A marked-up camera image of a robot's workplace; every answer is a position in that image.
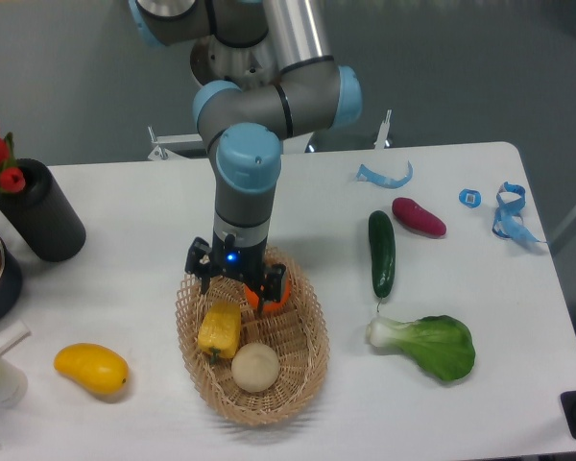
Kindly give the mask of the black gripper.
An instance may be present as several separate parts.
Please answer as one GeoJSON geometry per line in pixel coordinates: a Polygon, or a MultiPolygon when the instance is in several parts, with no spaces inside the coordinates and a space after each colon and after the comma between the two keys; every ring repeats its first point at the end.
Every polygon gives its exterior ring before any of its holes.
{"type": "MultiPolygon", "coordinates": [[[[211,243],[196,237],[187,251],[184,272],[201,282],[202,294],[207,293],[210,281],[216,277],[236,280],[258,290],[267,276],[281,277],[287,273],[285,264],[269,265],[265,262],[266,250],[267,239],[255,245],[244,245],[238,243],[231,233],[225,240],[213,234],[211,243]]],[[[264,313],[265,303],[264,294],[259,293],[256,305],[258,318],[264,313]]]]}

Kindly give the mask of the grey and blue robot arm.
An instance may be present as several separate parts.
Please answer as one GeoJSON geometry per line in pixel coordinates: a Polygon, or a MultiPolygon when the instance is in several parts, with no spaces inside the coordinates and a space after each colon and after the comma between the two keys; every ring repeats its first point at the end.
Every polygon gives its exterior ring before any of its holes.
{"type": "Polygon", "coordinates": [[[213,237],[196,238],[185,270],[202,285],[244,283],[260,303],[279,302],[283,264],[264,260],[284,140],[355,122],[363,107],[355,72],[337,64],[316,1],[133,1],[146,40],[218,44],[243,66],[209,53],[212,78],[192,103],[215,176],[213,237]]]}

